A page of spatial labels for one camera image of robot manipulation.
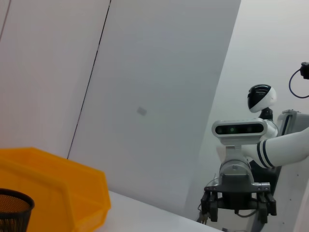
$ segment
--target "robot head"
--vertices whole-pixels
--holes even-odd
[[[269,85],[256,85],[249,90],[248,107],[252,113],[268,108],[276,101],[276,91]]]

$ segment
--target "white partition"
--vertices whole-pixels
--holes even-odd
[[[69,159],[181,214],[239,4],[112,0]]]

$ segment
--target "white wall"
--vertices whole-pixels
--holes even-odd
[[[109,0],[12,0],[0,42],[0,147],[66,157]]]
[[[297,109],[309,113],[309,99],[294,97],[288,89],[291,75],[300,67],[300,63],[309,60],[309,31],[305,26],[308,19],[309,1],[307,0],[243,0],[234,27],[228,53],[216,90],[211,113],[207,123],[204,141],[199,154],[199,165],[192,181],[186,202],[185,216],[196,219],[197,206],[203,194],[203,187],[219,172],[219,158],[216,147],[219,141],[212,135],[214,121],[252,118],[247,108],[247,94],[256,84],[269,84],[278,95],[277,104],[271,107],[277,119],[285,109]],[[299,75],[293,81],[293,89],[299,95],[308,95],[309,81]],[[299,178],[304,182],[308,169],[297,165],[282,169],[275,197],[278,200],[278,216],[269,216],[267,231],[292,231],[292,222],[297,215],[303,190],[298,185],[292,187]],[[209,222],[217,228],[246,229],[246,219],[234,215],[234,212],[219,210],[217,223]]]
[[[112,0],[70,159],[181,214],[239,4]]]

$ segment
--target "bin rim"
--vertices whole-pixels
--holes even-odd
[[[12,213],[0,212],[0,219],[20,218],[20,217],[24,216],[26,213],[31,212],[34,208],[34,200],[31,197],[29,197],[28,195],[26,195],[22,192],[18,192],[18,191],[6,189],[6,188],[4,188],[4,189],[0,188],[0,195],[12,196],[12,197],[21,199],[21,200],[23,200],[23,201],[25,201],[26,203],[29,204],[29,209],[26,209],[24,211],[12,212]]]

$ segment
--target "robot neck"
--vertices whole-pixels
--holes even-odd
[[[272,119],[273,119],[272,110],[269,107],[263,109],[261,111],[261,114],[260,114],[259,118],[264,119],[264,120],[267,119],[269,121],[272,121]]]

